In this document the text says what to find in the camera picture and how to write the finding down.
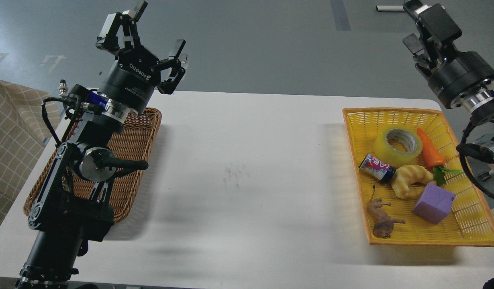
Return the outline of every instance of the orange carrot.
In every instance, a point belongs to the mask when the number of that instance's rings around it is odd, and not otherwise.
[[[416,129],[416,133],[422,140],[422,156],[424,157],[425,166],[428,169],[445,165],[445,159],[435,148],[431,139],[421,128]]]

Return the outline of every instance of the bread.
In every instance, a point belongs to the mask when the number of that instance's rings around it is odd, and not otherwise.
[[[427,185],[433,180],[433,174],[425,167],[406,165],[401,166],[395,172],[394,177],[390,181],[395,195],[400,199],[409,197],[409,186],[413,183],[423,183]]]

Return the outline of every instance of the white table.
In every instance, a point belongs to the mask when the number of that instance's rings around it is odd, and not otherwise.
[[[132,212],[76,259],[72,280],[194,288],[481,288],[494,247],[370,246],[343,108],[430,100],[176,92]],[[22,206],[0,228],[0,276],[17,277],[37,232]]]

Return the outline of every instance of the checkered cloth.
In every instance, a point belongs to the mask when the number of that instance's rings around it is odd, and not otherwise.
[[[25,183],[51,134],[41,115],[40,90],[0,80],[0,223]],[[56,104],[46,105],[54,128],[60,118]]]

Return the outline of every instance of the purple foam block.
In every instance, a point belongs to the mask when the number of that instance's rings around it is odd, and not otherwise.
[[[451,213],[455,194],[428,183],[420,193],[413,212],[427,221],[437,224]]]

